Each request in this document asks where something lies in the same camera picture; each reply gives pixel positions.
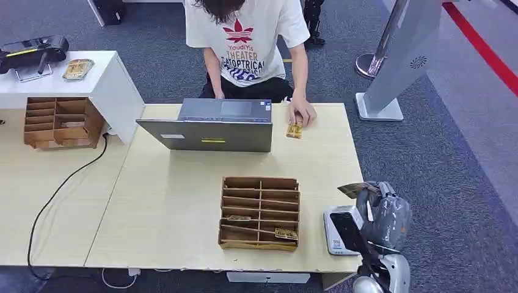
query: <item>gray laptop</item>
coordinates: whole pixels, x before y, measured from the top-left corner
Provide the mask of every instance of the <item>gray laptop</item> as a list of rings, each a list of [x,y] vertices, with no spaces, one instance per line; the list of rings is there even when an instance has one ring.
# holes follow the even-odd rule
[[[271,101],[184,99],[177,120],[137,119],[171,150],[270,152]]]

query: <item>white cable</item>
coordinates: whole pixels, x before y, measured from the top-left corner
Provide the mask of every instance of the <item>white cable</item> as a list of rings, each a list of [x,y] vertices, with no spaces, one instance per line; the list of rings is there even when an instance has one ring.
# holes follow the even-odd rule
[[[127,285],[127,286],[124,286],[124,287],[117,287],[117,286],[113,286],[113,285],[110,285],[108,284],[108,282],[106,282],[106,280],[104,279],[104,269],[103,271],[101,272],[101,278],[103,279],[103,282],[106,286],[112,288],[112,289],[128,289],[129,287],[133,286],[133,284],[135,283],[135,281],[137,281],[137,275],[133,276],[133,282],[131,282],[131,284]]]

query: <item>red logo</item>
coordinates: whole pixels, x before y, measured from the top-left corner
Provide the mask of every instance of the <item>red logo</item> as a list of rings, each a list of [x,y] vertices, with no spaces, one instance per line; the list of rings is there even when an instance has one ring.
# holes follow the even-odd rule
[[[239,20],[236,20],[236,23],[234,24],[234,29],[229,29],[228,27],[223,27],[223,30],[228,34],[227,40],[234,41],[234,43],[237,43],[237,42],[246,43],[246,42],[252,40],[250,38],[250,35],[252,35],[254,28],[249,27],[247,29],[243,29],[243,26],[241,25]]]

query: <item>hand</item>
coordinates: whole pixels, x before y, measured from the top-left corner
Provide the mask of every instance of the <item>hand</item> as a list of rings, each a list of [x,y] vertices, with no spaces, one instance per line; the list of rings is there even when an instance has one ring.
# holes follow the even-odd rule
[[[297,123],[296,114],[302,116],[302,126],[308,126],[315,118],[315,108],[306,101],[305,95],[301,95],[297,90],[293,92],[290,105],[288,106],[288,114],[290,115],[290,123]]]
[[[214,97],[216,99],[224,99],[225,98],[225,94],[223,93],[223,91],[221,89],[214,90]]]

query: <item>wooden organizer box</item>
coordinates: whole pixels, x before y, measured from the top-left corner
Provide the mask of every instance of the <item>wooden organizer box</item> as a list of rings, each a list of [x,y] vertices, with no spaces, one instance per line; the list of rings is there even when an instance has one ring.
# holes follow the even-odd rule
[[[103,126],[88,98],[28,98],[23,140],[33,148],[96,148]]]
[[[299,235],[301,197],[296,179],[267,177],[223,178],[219,245],[294,251],[298,240],[281,239],[275,229]],[[250,220],[232,220],[246,216]]]

